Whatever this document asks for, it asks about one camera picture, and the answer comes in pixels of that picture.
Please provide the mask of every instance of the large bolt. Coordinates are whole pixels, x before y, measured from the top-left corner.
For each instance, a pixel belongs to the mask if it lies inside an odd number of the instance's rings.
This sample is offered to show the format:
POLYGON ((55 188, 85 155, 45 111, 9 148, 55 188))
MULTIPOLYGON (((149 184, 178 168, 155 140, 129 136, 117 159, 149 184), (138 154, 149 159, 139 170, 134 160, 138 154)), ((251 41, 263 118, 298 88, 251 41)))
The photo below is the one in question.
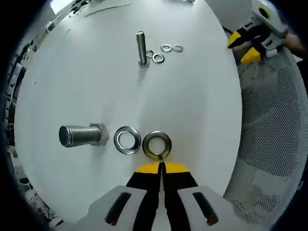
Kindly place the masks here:
POLYGON ((59 129, 59 139, 64 147, 76 147, 84 144, 95 146, 105 145, 109 133, 104 124, 83 126, 62 126, 59 129))
POLYGON ((138 44, 138 52, 139 52, 139 64, 146 65, 146 48, 145 48, 145 36, 143 31, 138 31, 136 34, 137 44, 138 44))

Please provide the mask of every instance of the small washer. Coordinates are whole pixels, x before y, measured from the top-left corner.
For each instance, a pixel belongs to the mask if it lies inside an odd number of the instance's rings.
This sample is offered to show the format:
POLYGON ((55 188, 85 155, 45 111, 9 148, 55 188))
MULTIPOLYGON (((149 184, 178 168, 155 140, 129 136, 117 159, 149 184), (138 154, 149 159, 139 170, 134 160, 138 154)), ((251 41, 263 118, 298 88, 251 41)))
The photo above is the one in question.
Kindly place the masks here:
POLYGON ((147 50, 146 53, 145 53, 145 56, 147 58, 151 59, 154 54, 155 54, 155 52, 153 50, 147 50))
POLYGON ((165 159, 169 155, 171 148, 172 148, 172 142, 169 136, 165 134, 164 132, 152 131, 145 136, 142 142, 142 148, 147 157, 154 159, 154 160, 162 160, 162 159, 165 159), (159 137, 165 142, 165 149, 163 150, 162 153, 153 153, 150 150, 149 143, 150 143, 150 140, 154 137, 159 137))
POLYGON ((160 49, 162 49, 163 52, 170 52, 172 51, 172 47, 169 44, 164 44, 160 47, 160 49))
POLYGON ((183 46, 180 45, 174 45, 173 50, 176 52, 182 52, 184 50, 183 46))
POLYGON ((154 63, 156 63, 156 64, 161 64, 165 61, 165 57, 162 54, 154 54, 152 59, 153 59, 154 63))
POLYGON ((127 154, 127 155, 131 155, 131 154, 134 154, 135 152, 137 152, 138 149, 140 148, 140 146, 141 146, 141 137, 140 137, 139 132, 136 129, 134 129, 133 127, 124 126, 124 127, 119 128, 116 131, 115 136, 114 136, 114 143, 115 143, 115 147, 121 153, 124 153, 124 154, 127 154), (122 134, 124 134, 124 133, 127 133, 127 132, 132 134, 134 136, 134 138, 135 138, 135 143, 134 143, 134 145, 131 148, 124 148, 120 144, 120 136, 122 134))

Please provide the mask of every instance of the washer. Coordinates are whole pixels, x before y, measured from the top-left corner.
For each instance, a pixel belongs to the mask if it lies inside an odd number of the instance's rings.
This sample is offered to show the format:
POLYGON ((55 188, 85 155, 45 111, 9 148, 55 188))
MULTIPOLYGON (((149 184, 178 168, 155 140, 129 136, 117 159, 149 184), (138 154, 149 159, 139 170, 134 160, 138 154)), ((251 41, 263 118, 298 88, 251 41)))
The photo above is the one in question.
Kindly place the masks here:
POLYGON ((135 152, 137 152, 141 146, 141 137, 139 132, 134 129, 133 127, 128 127, 128 126, 124 126, 119 128, 114 136, 114 143, 115 143, 115 147, 124 154, 127 155, 131 155, 134 154, 135 152), (135 143, 131 148, 124 148, 121 144, 120 144, 120 136, 124 133, 130 133, 134 136, 135 138, 135 143))
POLYGON ((154 63, 156 63, 156 64, 161 64, 165 61, 165 57, 162 54, 154 54, 152 59, 153 59, 154 63))
POLYGON ((182 52, 184 50, 184 48, 181 45, 174 45, 173 50, 176 51, 176 52, 182 52))
POLYGON ((162 49, 163 52, 170 52, 172 51, 172 47, 169 44, 164 44, 160 47, 160 49, 162 49))
POLYGON ((154 159, 154 160, 162 160, 162 159, 165 159, 169 155, 171 148, 172 148, 172 142, 169 136, 165 134, 164 132, 152 131, 145 136, 142 142, 142 148, 147 157, 154 159), (163 150, 162 153, 153 153, 150 150, 149 143, 150 143, 150 140, 154 137, 159 137, 165 142, 165 149, 163 150))
POLYGON ((153 55, 155 54, 155 51, 149 49, 146 51, 145 56, 149 59, 151 59, 153 57, 153 55))

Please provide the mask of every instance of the perforated metal mesh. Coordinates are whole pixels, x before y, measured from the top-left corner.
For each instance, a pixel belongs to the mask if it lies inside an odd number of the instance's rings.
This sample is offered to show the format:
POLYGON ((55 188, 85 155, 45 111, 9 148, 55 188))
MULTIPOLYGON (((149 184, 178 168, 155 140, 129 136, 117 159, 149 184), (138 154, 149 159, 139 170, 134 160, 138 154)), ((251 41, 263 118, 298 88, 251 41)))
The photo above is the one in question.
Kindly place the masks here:
POLYGON ((294 58, 239 66, 241 143, 224 197, 248 223, 273 225, 292 199, 308 153, 308 100, 294 58))

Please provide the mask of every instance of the white round table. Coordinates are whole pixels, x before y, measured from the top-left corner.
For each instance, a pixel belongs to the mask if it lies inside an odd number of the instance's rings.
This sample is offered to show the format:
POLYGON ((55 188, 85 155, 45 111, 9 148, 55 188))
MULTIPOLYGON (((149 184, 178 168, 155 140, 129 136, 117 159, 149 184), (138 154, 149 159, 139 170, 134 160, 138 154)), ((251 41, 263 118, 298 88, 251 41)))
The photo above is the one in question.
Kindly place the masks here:
MULTIPOLYGON (((89 205, 150 160, 142 148, 120 153, 113 135, 132 126, 172 140, 166 161, 191 170, 199 185, 223 195, 241 134, 240 83, 227 37, 204 0, 133 0, 129 6, 88 17, 66 17, 43 42, 22 82, 15 143, 25 173, 46 204, 76 222, 89 205), (138 65, 136 32, 147 49, 165 56, 138 65), (182 53, 162 52, 179 44, 182 53), (106 146, 64 148, 62 125, 104 122, 106 146)), ((167 223, 163 199, 158 223, 167 223)))

